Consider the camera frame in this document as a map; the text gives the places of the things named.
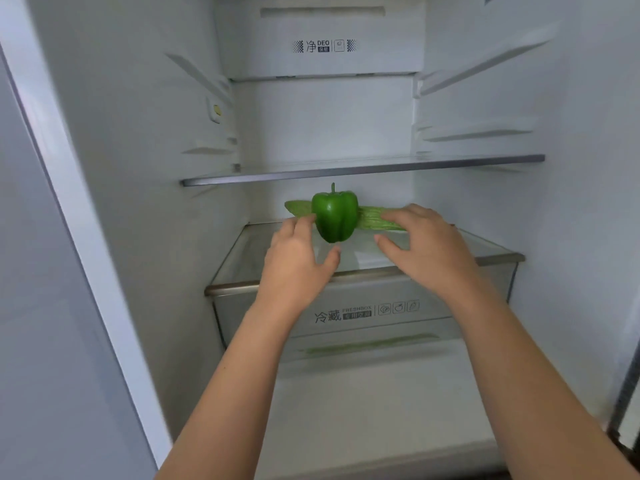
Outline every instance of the forearm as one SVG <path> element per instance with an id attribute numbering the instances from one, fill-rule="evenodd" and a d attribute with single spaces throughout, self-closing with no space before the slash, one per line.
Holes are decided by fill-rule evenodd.
<path id="1" fill-rule="evenodd" d="M 473 283 L 447 303 L 514 479 L 640 477 L 489 284 Z"/>
<path id="2" fill-rule="evenodd" d="M 254 305 L 157 480 L 249 480 L 262 447 L 284 342 L 295 317 Z"/>

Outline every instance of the hand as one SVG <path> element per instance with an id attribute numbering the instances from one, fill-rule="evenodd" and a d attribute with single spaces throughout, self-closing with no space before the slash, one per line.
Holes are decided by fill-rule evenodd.
<path id="1" fill-rule="evenodd" d="M 376 235 L 375 240 L 380 250 L 414 281 L 445 301 L 468 289 L 466 285 L 486 285 L 462 235 L 435 210 L 412 203 L 381 217 L 409 232 L 408 251 L 387 236 Z"/>
<path id="2" fill-rule="evenodd" d="M 315 215 L 287 219 L 271 239 L 264 259 L 255 304 L 274 310 L 293 322 L 329 282 L 340 264 L 340 247 L 334 246 L 323 264 L 316 263 L 311 244 Z"/>

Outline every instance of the person's right hand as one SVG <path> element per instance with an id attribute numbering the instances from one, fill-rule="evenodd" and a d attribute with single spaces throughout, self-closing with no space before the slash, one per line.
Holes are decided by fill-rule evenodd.
<path id="1" fill-rule="evenodd" d="M 435 210 L 412 203 L 381 217 L 409 233 L 408 251 L 385 235 L 376 235 L 375 240 L 380 250 L 414 281 L 444 300 L 454 298 L 469 285 L 486 285 L 462 235 Z"/>

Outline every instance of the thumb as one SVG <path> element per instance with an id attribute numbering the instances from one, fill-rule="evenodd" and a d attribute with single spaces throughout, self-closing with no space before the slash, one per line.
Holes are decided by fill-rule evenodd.
<path id="1" fill-rule="evenodd" d="M 321 267 L 323 271 L 327 274 L 328 279 L 332 277 L 335 273 L 335 270 L 338 269 L 338 265 L 340 264 L 340 246 L 334 246 L 329 254 L 327 254 L 324 263 L 322 263 Z"/>
<path id="2" fill-rule="evenodd" d="M 400 265 L 400 261 L 404 257 L 404 253 L 406 251 L 400 249 L 396 246 L 396 243 L 389 239 L 386 235 L 376 234 L 373 237 L 376 240 L 376 244 L 391 261 L 393 261 L 396 265 Z"/>

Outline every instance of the person's left hand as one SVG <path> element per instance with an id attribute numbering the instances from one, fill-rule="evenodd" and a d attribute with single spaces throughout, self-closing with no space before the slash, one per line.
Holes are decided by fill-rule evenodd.
<path id="1" fill-rule="evenodd" d="M 340 264 L 339 246 L 324 263 L 316 263 L 311 243 L 314 220 L 315 214 L 287 219 L 273 235 L 255 299 L 255 306 L 292 322 L 320 294 Z"/>

